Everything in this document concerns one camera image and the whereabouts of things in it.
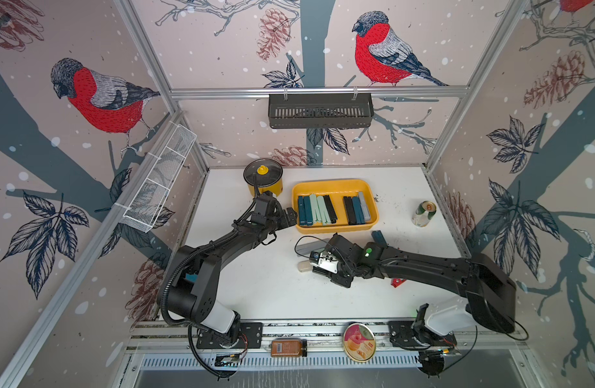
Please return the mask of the dark teal pliers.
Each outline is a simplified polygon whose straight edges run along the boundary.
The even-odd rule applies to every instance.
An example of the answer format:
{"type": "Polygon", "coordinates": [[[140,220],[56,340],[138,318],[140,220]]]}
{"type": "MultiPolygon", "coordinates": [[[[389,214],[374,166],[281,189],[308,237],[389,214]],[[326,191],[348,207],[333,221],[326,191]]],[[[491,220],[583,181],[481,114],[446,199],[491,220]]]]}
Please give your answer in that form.
{"type": "Polygon", "coordinates": [[[297,197],[298,203],[298,215],[299,215],[299,225],[306,226],[307,225],[307,215],[306,215],[306,208],[304,205],[304,198],[302,196],[297,197]]]}
{"type": "Polygon", "coordinates": [[[362,211],[362,203],[359,197],[352,198],[352,206],[355,213],[356,223],[357,225],[364,225],[365,224],[365,217],[362,211]]]}
{"type": "Polygon", "coordinates": [[[314,216],[312,213],[312,206],[311,206],[311,202],[310,202],[310,197],[309,196],[303,196],[302,197],[303,203],[304,203],[304,209],[305,209],[305,218],[306,218],[306,225],[307,226],[313,226],[314,224],[314,216]]]}
{"type": "Polygon", "coordinates": [[[373,241],[378,244],[379,246],[382,247],[386,247],[387,246],[387,242],[386,239],[383,236],[383,233],[381,231],[373,231],[371,233],[371,236],[373,238],[373,241]]]}

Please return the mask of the dark teal pliers bottom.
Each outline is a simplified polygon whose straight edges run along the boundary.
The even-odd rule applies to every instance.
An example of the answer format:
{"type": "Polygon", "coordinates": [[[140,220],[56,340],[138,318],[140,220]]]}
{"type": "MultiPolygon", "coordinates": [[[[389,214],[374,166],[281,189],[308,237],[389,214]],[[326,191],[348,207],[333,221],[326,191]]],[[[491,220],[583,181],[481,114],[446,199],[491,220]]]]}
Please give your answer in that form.
{"type": "Polygon", "coordinates": [[[311,206],[311,202],[310,202],[310,197],[309,196],[303,196],[302,197],[303,203],[304,203],[304,209],[305,209],[305,218],[306,218],[306,225],[307,226],[313,226],[314,224],[314,216],[312,213],[312,206],[311,206]]]}

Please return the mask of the black pliers pair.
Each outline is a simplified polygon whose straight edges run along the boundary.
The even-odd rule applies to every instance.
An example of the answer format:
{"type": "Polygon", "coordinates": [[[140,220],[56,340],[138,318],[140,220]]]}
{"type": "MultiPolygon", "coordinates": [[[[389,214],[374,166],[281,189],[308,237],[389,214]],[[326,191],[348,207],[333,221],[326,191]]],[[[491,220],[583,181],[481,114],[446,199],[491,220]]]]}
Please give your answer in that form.
{"type": "Polygon", "coordinates": [[[331,202],[331,197],[329,195],[325,195],[323,197],[323,200],[324,200],[324,203],[326,205],[326,209],[327,209],[328,216],[330,218],[331,224],[336,224],[337,223],[337,220],[338,220],[338,217],[336,215],[336,211],[334,209],[334,206],[333,206],[333,204],[331,202]]]}

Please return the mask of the beige pruning pliers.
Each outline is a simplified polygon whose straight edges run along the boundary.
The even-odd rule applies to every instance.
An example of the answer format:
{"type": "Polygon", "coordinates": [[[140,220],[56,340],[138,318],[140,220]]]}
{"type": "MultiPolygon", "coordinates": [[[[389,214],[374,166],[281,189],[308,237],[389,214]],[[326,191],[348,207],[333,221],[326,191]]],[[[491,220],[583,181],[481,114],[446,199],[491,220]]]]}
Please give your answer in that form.
{"type": "Polygon", "coordinates": [[[298,263],[297,268],[300,273],[307,273],[312,271],[313,266],[310,261],[304,260],[298,263]]]}

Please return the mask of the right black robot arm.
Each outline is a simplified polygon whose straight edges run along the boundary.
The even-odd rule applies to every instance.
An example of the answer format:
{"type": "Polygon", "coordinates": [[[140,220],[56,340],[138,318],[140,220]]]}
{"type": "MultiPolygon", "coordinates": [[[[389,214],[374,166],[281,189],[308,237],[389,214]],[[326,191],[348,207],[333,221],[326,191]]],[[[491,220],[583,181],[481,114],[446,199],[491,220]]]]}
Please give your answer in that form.
{"type": "Polygon", "coordinates": [[[443,337],[475,325],[506,335],[515,331],[517,287],[485,254],[439,258],[404,252],[382,242],[361,247],[334,234],[310,254],[309,260],[315,273],[344,288],[349,288],[356,277],[390,278],[453,293],[449,301],[439,306],[425,303],[417,311],[412,331],[422,344],[434,336],[443,337]]]}

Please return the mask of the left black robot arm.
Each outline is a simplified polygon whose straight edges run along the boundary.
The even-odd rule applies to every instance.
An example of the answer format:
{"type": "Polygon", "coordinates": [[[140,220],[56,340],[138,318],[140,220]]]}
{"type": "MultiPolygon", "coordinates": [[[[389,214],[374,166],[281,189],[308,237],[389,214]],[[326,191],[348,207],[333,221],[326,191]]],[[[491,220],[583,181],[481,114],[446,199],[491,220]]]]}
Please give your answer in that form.
{"type": "Polygon", "coordinates": [[[276,233],[297,225],[297,212],[284,209],[271,192],[252,200],[232,223],[232,230],[200,247],[183,246],[169,265],[158,289],[164,322],[209,333],[219,344],[232,345],[241,336],[240,315],[217,301],[220,274],[238,256],[276,239],[276,233]]]}

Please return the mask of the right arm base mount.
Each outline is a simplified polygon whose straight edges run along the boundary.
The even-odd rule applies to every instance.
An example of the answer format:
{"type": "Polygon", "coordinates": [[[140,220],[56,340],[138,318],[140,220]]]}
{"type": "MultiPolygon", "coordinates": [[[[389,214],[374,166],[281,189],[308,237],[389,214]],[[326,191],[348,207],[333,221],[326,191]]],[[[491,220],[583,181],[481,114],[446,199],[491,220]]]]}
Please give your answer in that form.
{"type": "Polygon", "coordinates": [[[425,315],[428,307],[428,303],[420,306],[414,320],[388,322],[389,341],[394,347],[407,351],[426,351],[431,348],[453,349],[457,346],[454,334],[443,336],[427,328],[425,315]]]}

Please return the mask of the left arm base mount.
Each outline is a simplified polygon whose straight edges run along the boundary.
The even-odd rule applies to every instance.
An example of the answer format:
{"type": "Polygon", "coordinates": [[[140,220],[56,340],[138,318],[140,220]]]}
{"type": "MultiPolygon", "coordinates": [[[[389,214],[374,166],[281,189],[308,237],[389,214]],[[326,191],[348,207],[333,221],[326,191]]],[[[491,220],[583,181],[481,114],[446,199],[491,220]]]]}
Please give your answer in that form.
{"type": "Polygon", "coordinates": [[[240,314],[235,316],[227,333],[214,330],[203,330],[197,334],[197,349],[259,349],[263,338],[263,323],[241,320],[240,314]]]}

